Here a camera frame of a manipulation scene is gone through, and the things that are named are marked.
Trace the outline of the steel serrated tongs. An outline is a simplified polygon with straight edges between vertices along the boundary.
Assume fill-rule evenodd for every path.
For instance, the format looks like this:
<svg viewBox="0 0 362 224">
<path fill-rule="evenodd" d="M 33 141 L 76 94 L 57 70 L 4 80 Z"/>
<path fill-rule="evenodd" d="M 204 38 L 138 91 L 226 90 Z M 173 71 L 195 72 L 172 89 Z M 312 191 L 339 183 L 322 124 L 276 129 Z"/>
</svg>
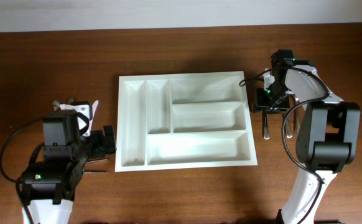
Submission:
<svg viewBox="0 0 362 224">
<path fill-rule="evenodd" d="M 83 173 L 84 174 L 105 174 L 108 173 L 107 163 L 109 159 L 95 159 L 87 161 Z"/>
</svg>

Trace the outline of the steel tablespoon angled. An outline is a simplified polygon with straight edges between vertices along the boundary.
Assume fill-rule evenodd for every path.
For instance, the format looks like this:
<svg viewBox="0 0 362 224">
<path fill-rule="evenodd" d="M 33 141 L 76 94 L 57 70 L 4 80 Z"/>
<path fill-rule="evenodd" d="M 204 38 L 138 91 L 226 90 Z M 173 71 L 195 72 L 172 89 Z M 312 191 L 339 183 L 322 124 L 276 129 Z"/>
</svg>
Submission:
<svg viewBox="0 0 362 224">
<path fill-rule="evenodd" d="M 298 98 L 296 96 L 292 97 L 294 101 L 294 105 L 296 106 L 298 104 Z M 300 118 L 298 114 L 298 109 L 294 110 L 294 134 L 297 136 L 300 130 Z"/>
</svg>

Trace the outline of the pink plastic knife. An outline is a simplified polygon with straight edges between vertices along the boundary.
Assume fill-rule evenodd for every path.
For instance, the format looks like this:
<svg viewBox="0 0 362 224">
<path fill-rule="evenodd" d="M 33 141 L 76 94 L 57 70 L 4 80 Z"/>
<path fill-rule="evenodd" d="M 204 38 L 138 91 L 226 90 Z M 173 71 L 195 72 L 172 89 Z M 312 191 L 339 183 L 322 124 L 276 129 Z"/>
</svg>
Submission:
<svg viewBox="0 0 362 224">
<path fill-rule="evenodd" d="M 94 117 L 95 117 L 95 113 L 96 113 L 96 109 L 98 107 L 99 101 L 96 100 L 92 106 L 91 106 L 91 121 L 93 121 Z"/>
</svg>

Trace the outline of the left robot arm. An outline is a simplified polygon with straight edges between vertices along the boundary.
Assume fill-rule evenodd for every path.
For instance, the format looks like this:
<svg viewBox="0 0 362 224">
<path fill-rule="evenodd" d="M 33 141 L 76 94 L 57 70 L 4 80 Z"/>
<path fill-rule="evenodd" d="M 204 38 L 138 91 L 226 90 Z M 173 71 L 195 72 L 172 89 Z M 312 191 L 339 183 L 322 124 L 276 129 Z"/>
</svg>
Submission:
<svg viewBox="0 0 362 224">
<path fill-rule="evenodd" d="M 86 163 L 116 152 L 111 125 L 85 136 L 89 126 L 80 128 L 79 121 L 90 120 L 75 110 L 43 117 L 44 142 L 16 180 L 24 223 L 67 223 Z"/>
</svg>

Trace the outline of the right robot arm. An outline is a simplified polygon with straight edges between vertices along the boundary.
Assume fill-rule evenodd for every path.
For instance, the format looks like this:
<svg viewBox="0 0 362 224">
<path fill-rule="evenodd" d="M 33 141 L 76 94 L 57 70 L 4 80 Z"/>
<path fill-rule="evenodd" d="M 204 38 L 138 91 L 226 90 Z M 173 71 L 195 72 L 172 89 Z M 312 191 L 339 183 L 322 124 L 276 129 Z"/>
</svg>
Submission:
<svg viewBox="0 0 362 224">
<path fill-rule="evenodd" d="M 283 116 L 282 144 L 299 168 L 291 195 L 276 223 L 313 223 L 330 182 L 355 159 L 360 107 L 336 96 L 315 65 L 291 50 L 271 55 L 271 67 L 257 76 L 253 109 L 262 112 L 262 133 L 269 137 L 267 116 Z"/>
</svg>

